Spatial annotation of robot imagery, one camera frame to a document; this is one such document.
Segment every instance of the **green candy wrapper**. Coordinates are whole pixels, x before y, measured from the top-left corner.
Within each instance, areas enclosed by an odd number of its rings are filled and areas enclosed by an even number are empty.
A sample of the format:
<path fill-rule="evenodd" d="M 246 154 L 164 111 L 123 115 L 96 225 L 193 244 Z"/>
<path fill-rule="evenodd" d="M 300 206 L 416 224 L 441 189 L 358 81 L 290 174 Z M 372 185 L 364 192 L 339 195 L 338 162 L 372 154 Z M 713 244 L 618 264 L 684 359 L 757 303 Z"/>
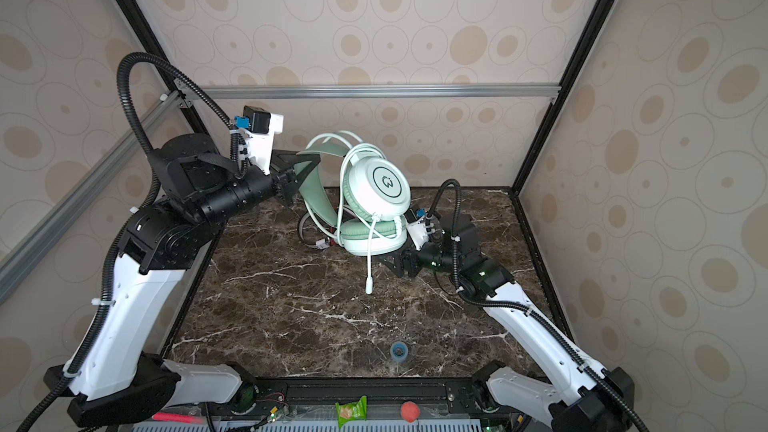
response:
<path fill-rule="evenodd" d="M 339 428 L 350 420 L 365 420 L 368 410 L 368 397 L 363 395 L 357 402 L 339 405 L 336 402 L 336 413 L 339 415 Z"/>

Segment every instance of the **circular logo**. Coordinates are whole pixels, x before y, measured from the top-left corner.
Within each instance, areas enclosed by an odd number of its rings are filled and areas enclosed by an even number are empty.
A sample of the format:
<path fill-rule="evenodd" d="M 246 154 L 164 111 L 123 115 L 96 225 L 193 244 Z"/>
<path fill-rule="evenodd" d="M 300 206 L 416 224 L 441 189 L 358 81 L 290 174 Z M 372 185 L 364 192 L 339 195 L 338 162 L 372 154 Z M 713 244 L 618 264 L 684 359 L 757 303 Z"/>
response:
<path fill-rule="evenodd" d="M 397 175 L 386 167 L 373 169 L 373 183 L 387 197 L 399 197 L 402 193 L 402 184 Z"/>

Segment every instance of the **red ball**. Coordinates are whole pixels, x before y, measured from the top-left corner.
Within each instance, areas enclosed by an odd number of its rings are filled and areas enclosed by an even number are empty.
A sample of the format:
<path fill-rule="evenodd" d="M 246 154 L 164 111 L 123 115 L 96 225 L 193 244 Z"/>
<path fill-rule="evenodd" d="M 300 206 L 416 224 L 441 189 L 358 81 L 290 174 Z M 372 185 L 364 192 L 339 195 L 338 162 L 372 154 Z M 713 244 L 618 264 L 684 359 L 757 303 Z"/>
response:
<path fill-rule="evenodd" d="M 422 412 L 416 404 L 411 401 L 405 402 L 400 406 L 400 417 L 406 422 L 413 422 Z"/>

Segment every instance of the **wall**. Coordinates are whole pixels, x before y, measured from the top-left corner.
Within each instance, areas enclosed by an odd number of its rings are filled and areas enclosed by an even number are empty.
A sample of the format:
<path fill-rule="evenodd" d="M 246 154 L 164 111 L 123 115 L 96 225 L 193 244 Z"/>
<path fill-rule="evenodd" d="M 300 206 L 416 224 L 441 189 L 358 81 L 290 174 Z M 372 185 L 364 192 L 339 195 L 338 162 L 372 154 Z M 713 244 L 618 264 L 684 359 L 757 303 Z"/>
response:
<path fill-rule="evenodd" d="M 128 123 L 114 72 L 139 50 L 110 0 L 0 0 L 0 258 L 88 174 Z M 151 70 L 132 75 L 137 108 L 164 90 Z M 151 139 L 156 146 L 189 132 L 169 112 Z M 137 153 L 64 234 L 14 294 L 0 304 L 0 431 L 42 399 L 42 375 L 72 355 L 99 296 L 101 263 L 131 206 L 147 194 L 150 170 Z M 173 292 L 147 350 L 158 351 L 189 278 Z M 33 430 L 78 430 L 59 399 Z"/>
<path fill-rule="evenodd" d="M 523 203 L 651 430 L 764 430 L 768 4 L 620 0 Z"/>
<path fill-rule="evenodd" d="M 176 64 L 203 86 L 558 82 L 595 2 L 141 1 Z M 351 128 L 393 152 L 414 184 L 436 186 L 451 174 L 468 185 L 508 186 L 532 134 L 519 129 L 534 127 L 547 100 L 266 102 L 286 115 L 287 148 Z M 242 113 L 237 105 L 228 112 Z M 383 111 L 393 119 L 382 120 Z M 446 115 L 459 118 L 438 121 Z M 511 142 L 500 146 L 503 137 Z"/>

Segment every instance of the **dark marble tabletop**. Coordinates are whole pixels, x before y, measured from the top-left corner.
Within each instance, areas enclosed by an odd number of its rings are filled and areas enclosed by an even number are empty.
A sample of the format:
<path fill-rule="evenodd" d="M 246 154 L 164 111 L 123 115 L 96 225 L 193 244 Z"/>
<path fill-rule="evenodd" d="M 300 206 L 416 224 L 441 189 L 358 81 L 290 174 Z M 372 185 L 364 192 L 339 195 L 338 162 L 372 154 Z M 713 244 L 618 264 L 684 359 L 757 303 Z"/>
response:
<path fill-rule="evenodd" d="M 412 201 L 427 208 L 434 194 L 414 189 Z M 438 210 L 450 213 L 453 201 L 449 189 Z M 483 252 L 550 315 L 506 192 L 465 190 L 462 210 L 474 218 Z M 271 200 L 230 220 L 169 358 L 236 361 L 261 377 L 467 377 L 493 359 L 542 374 L 498 322 L 443 292 L 430 271 L 397 278 L 376 264 L 366 295 L 366 258 L 303 245 L 296 223 L 304 212 L 300 198 L 292 209 Z M 438 280 L 452 290 L 446 275 Z M 404 364 L 390 358 L 395 341 L 408 345 Z"/>

